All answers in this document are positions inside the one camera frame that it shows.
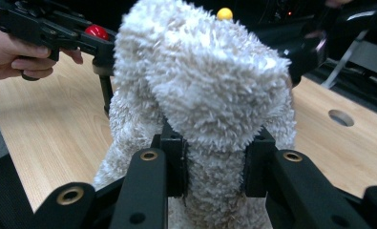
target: red button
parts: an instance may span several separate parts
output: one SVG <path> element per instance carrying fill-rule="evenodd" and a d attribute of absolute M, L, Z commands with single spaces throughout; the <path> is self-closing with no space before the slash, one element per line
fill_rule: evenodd
<path fill-rule="evenodd" d="M 108 33 L 105 31 L 105 29 L 98 26 L 98 25 L 89 26 L 85 30 L 85 32 L 89 35 L 93 35 L 93 36 L 99 37 L 99 38 L 104 39 L 104 40 L 109 39 Z"/>

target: white fuzzy cloth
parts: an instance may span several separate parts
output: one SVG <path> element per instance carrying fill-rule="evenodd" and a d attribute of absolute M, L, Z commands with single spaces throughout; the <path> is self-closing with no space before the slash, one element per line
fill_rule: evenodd
<path fill-rule="evenodd" d="M 114 143 L 94 186 L 125 176 L 165 115 L 190 146 L 186 206 L 169 199 L 169 227 L 270 227 L 264 198 L 240 190 L 243 150 L 261 125 L 293 148 L 288 65 L 239 23 L 180 0 L 137 1 L 115 42 Z"/>

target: light wood tabletop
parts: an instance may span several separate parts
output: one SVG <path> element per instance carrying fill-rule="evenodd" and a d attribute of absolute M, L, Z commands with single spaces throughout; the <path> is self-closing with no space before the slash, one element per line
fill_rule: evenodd
<path fill-rule="evenodd" d="M 83 55 L 81 66 L 61 55 L 43 80 L 0 80 L 0 130 L 33 210 L 63 184 L 92 182 L 112 143 L 99 78 Z M 353 195 L 377 185 L 377 114 L 305 78 L 293 91 L 296 149 Z M 353 126 L 334 122 L 331 110 Z"/>

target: wooden table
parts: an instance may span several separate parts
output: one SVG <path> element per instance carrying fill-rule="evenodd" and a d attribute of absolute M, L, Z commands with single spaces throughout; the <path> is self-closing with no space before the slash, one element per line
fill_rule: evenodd
<path fill-rule="evenodd" d="M 33 210 L 58 186 L 92 182 L 112 142 L 99 78 L 84 58 L 78 66 L 62 55 L 53 75 L 36 82 L 0 80 L 0 129 Z M 351 194 L 377 184 L 377 114 L 305 78 L 294 96 L 297 150 Z M 355 124 L 335 123 L 332 109 Z"/>

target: yellow button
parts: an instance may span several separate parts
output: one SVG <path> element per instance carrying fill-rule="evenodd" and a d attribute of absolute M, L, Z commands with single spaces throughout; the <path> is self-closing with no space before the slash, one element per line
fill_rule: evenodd
<path fill-rule="evenodd" d="M 216 17 L 218 20 L 230 20 L 233 18 L 233 12 L 228 8 L 222 8 L 218 11 L 218 14 L 216 14 Z"/>

